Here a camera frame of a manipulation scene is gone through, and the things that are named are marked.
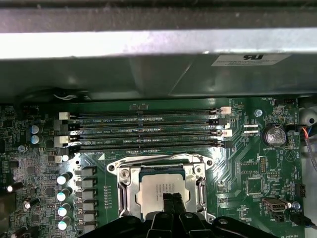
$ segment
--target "integrated circuit chip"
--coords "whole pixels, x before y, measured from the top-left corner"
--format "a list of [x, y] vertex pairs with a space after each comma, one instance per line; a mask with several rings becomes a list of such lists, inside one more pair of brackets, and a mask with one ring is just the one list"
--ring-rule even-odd
[[137, 203], [141, 205], [143, 217], [150, 212], [163, 210], [163, 193], [180, 193], [184, 203], [189, 200], [189, 192], [185, 189], [181, 174], [143, 176], [137, 194]]
[[247, 194], [258, 195], [262, 194], [263, 185], [262, 178], [248, 178], [247, 179]]
[[54, 188], [48, 187], [48, 188], [46, 189], [46, 195], [55, 195]]
[[55, 156], [48, 156], [48, 162], [55, 162]]
[[39, 215], [32, 215], [32, 222], [38, 222], [40, 220]]
[[12, 160], [12, 161], [9, 162], [9, 166], [12, 169], [16, 169], [16, 168], [19, 167], [19, 162], [17, 160]]
[[35, 174], [35, 167], [34, 166], [28, 167], [26, 171], [29, 175]]

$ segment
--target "motherboard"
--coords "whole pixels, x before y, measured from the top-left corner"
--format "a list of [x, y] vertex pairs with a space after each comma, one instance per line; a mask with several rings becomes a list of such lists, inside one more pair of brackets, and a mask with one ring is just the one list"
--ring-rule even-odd
[[0, 113], [0, 182], [16, 200], [3, 237], [75, 238], [103, 226], [120, 215], [109, 164], [181, 153], [212, 159], [211, 217], [305, 237], [289, 219], [305, 197], [296, 98], [37, 104], [22, 116], [2, 105]]

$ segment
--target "sticker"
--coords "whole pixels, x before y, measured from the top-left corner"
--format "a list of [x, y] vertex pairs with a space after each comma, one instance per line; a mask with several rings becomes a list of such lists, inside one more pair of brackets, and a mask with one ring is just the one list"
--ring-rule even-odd
[[212, 66], [259, 66], [273, 65], [291, 55], [270, 54], [270, 55], [223, 55], [219, 56]]

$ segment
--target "cpu socket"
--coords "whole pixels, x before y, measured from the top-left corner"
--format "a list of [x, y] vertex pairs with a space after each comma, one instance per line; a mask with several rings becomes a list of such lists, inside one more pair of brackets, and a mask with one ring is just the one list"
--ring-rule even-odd
[[211, 158], [199, 154], [125, 157], [108, 164], [117, 176], [119, 216], [145, 220], [163, 211], [163, 194], [180, 193], [187, 212], [207, 216], [206, 170]]

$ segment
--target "red wire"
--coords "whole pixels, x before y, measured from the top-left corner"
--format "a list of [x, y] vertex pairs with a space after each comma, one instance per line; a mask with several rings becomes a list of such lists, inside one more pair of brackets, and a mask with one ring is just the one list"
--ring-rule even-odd
[[308, 132], [307, 132], [306, 128], [305, 128], [305, 127], [302, 127], [302, 129], [303, 129], [303, 131], [304, 131], [305, 138], [308, 138], [309, 136], [308, 136]]

